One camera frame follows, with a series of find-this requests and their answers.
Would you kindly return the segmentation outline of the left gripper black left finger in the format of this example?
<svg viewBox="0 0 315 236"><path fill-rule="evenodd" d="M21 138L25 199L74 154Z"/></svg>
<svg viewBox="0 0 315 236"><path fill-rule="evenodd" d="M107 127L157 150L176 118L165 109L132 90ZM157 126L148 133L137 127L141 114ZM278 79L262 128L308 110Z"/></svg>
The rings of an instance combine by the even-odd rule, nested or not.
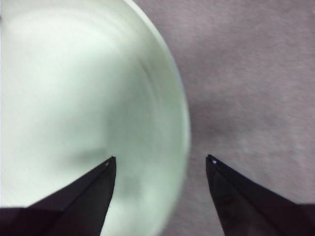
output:
<svg viewBox="0 0 315 236"><path fill-rule="evenodd" d="M115 187L116 158L27 207L0 209L2 236L98 236Z"/></svg>

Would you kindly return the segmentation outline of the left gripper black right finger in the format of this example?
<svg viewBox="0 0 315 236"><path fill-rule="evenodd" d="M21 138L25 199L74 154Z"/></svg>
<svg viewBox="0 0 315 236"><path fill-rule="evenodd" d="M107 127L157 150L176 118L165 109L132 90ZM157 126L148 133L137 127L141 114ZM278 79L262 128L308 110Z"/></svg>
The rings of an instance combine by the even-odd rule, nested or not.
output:
<svg viewBox="0 0 315 236"><path fill-rule="evenodd" d="M314 204L295 203L212 155L206 157L212 201L226 236L313 236Z"/></svg>

